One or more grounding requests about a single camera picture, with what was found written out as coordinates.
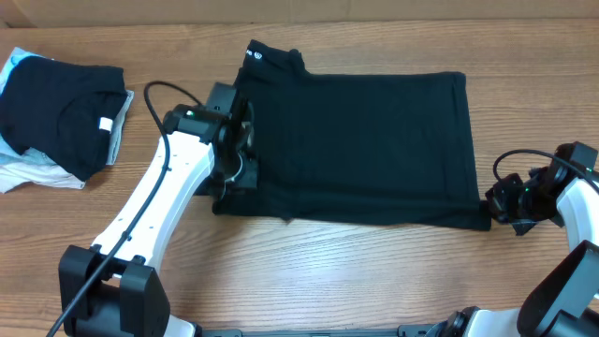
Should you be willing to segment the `black t-shirt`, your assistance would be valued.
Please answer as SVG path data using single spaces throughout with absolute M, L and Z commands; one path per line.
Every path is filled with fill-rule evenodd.
M 317 75 L 254 40 L 235 86 L 254 109 L 258 182 L 215 214 L 490 229 L 464 74 Z

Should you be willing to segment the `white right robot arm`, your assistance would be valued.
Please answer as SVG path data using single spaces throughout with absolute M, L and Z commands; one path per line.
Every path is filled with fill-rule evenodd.
M 566 231 L 568 255 L 517 309 L 469 307 L 428 330 L 430 336 L 595 336 L 598 314 L 598 152 L 560 145 L 549 165 L 498 178 L 487 192 L 491 217 L 523 235 L 549 220 Z

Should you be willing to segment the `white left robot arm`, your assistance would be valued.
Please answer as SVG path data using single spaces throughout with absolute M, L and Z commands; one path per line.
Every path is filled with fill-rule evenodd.
M 49 334 L 199 336 L 172 314 L 159 272 L 170 238 L 194 195 L 216 202 L 254 191 L 254 110 L 234 86 L 217 82 L 206 102 L 157 118 L 151 165 L 115 219 L 87 247 L 59 262 L 63 312 Z

